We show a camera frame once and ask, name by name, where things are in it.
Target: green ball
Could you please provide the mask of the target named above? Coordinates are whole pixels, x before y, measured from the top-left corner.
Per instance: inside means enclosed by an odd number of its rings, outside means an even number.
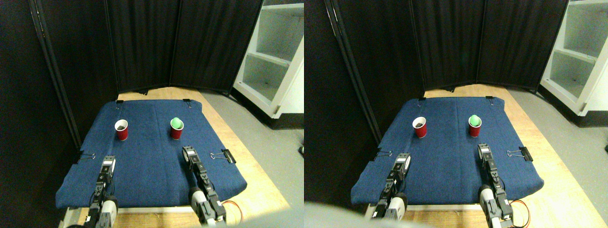
[[[473,116],[471,116],[471,118],[469,119],[469,123],[470,123],[472,126],[479,126],[479,125],[481,124],[481,122],[482,122],[482,120],[481,120],[481,119],[479,119],[479,116],[477,116],[477,115],[473,115]]]
[[[179,118],[175,117],[173,120],[171,120],[171,126],[173,126],[175,129],[180,129],[182,128],[182,122],[179,120]]]

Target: blue cloth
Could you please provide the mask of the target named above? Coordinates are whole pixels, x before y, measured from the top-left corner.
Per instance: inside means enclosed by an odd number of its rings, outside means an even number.
[[[220,200],[242,192],[247,182],[237,166],[225,159],[211,159],[209,155],[226,148],[202,114],[202,105],[196,101],[190,105],[192,108],[182,100],[105,104],[81,148],[85,154],[95,153],[96,158],[72,165],[55,195],[57,208],[90,206],[89,198],[106,155],[116,156],[114,195],[119,207],[189,205],[188,191],[196,186],[196,179],[185,167],[183,146],[196,149]],[[179,140],[170,136],[170,121],[174,117],[184,122]],[[124,141],[118,139],[114,129],[120,119],[128,122],[128,137]]]
[[[474,204],[482,185],[482,169],[477,144],[487,143],[492,150],[507,198],[526,197],[538,190],[544,181],[534,165],[522,157],[508,157],[522,142],[504,112],[505,101],[485,97],[442,97],[423,101],[409,100],[378,146],[393,151],[391,157],[378,157],[369,162],[351,189],[353,204],[376,204],[386,177],[399,153],[410,153],[412,161],[406,177],[409,204]],[[482,120],[481,132],[469,135],[468,119],[476,114]],[[416,137],[412,122],[422,116],[427,120],[427,135]]]

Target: black partition screen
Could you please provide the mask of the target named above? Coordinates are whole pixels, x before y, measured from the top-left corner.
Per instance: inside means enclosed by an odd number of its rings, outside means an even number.
[[[118,97],[103,1],[39,1],[80,139]]]
[[[478,81],[536,89],[568,0],[486,5]]]
[[[406,101],[424,95],[409,1],[333,2],[353,71],[383,135]]]
[[[426,90],[474,83],[483,1],[412,1]]]
[[[350,188],[373,157],[376,142],[323,1],[305,1],[304,9],[304,200],[351,207]]]
[[[179,1],[107,1],[119,92],[169,84]]]
[[[0,4],[0,227],[57,227],[75,152],[27,1]]]
[[[184,1],[171,85],[228,91],[247,51],[261,2]]]

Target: wooden platform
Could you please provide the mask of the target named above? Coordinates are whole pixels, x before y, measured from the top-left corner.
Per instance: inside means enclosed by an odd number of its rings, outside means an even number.
[[[209,102],[195,89],[160,88],[153,89],[148,95],[136,92],[120,94],[119,100],[155,100],[155,99],[183,99],[189,98],[202,104],[202,113],[211,127],[215,130],[224,146],[230,149],[237,160],[237,167],[245,181],[247,189],[229,200],[236,202],[243,211],[244,220],[264,215],[269,212],[288,209],[289,204],[277,187],[249,150],[243,145],[237,135],[224,122]],[[227,210],[228,225],[236,224],[240,220],[237,207],[232,204],[224,205]],[[79,224],[84,223],[88,209],[81,211]],[[119,213],[115,227],[196,227],[200,226],[198,217],[193,213]]]
[[[538,192],[522,199],[531,213],[530,227],[606,227],[589,198],[564,165],[528,115],[503,87],[470,85],[458,87],[453,93],[432,90],[425,97],[484,97],[505,101],[505,112],[515,131],[534,158],[534,166],[545,181]],[[525,208],[513,204],[515,225],[527,219]],[[437,227],[487,227],[485,216],[479,211],[408,211],[404,220],[417,221]]]

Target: red plastic cup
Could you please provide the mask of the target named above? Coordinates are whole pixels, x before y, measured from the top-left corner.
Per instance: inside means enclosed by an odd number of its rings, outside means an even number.
[[[114,129],[116,129],[116,134],[118,134],[118,139],[124,141],[128,136],[129,132],[127,130],[129,128],[129,123],[126,120],[116,121],[114,124]]]
[[[180,137],[182,137],[182,130],[184,129],[184,122],[182,120],[179,121],[182,122],[182,127],[179,129],[174,128],[171,124],[171,120],[169,121],[169,125],[171,126],[171,137],[175,140],[178,140]]]
[[[471,125],[471,118],[469,117],[469,134],[473,137],[479,136],[479,131],[482,129],[482,120],[479,120],[479,126]]]
[[[424,117],[418,117],[412,122],[412,126],[416,131],[416,135],[422,139],[426,136],[426,119]]]

